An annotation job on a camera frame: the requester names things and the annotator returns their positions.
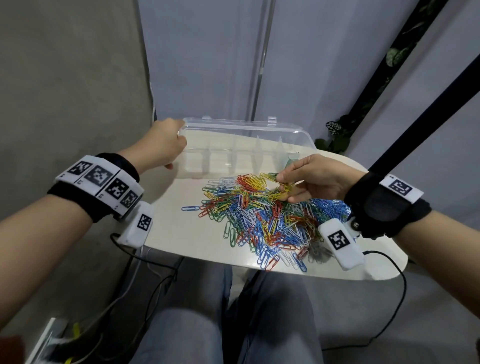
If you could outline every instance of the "person's left arm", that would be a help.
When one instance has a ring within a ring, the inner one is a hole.
[[[187,145],[184,136],[177,136],[183,124],[156,121],[140,141],[119,154],[138,174],[162,165],[172,169]],[[78,204],[51,194],[0,222],[0,329],[92,223]]]

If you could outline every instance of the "blue jeans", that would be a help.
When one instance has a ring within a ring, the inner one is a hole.
[[[131,364],[323,363],[300,276],[257,271],[227,310],[231,266],[185,258]]]

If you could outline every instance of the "pile of paper clips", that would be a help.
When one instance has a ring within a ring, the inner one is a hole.
[[[202,190],[203,200],[199,217],[208,216],[227,224],[223,237],[230,246],[250,246],[257,254],[261,269],[272,270],[282,260],[287,266],[307,271],[303,260],[323,262],[331,253],[321,245],[317,226],[331,219],[346,221],[350,209],[342,201],[311,199],[290,204],[279,198],[291,188],[283,185],[269,190],[266,180],[276,182],[277,173],[247,174],[209,180]]]

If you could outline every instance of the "clear plastic box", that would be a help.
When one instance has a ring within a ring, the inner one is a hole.
[[[180,135],[187,137],[182,167],[191,173],[238,175],[279,172],[289,159],[316,152],[310,135],[294,124],[185,118]]]

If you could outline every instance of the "black wrist strap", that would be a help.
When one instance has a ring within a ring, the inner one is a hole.
[[[127,161],[124,157],[116,153],[100,153],[96,157],[108,160],[127,172],[137,182],[140,181],[135,167]],[[57,182],[50,188],[47,194],[54,194],[55,196],[70,200],[78,204],[85,212],[92,218],[93,222],[99,222],[102,218],[113,213],[113,210],[95,196],[75,187],[72,184],[65,182]]]
[[[419,199],[411,204],[379,183],[383,177],[369,172],[345,196],[352,215],[365,238],[376,239],[386,234],[397,235],[405,225],[418,221],[431,212],[428,202]]]

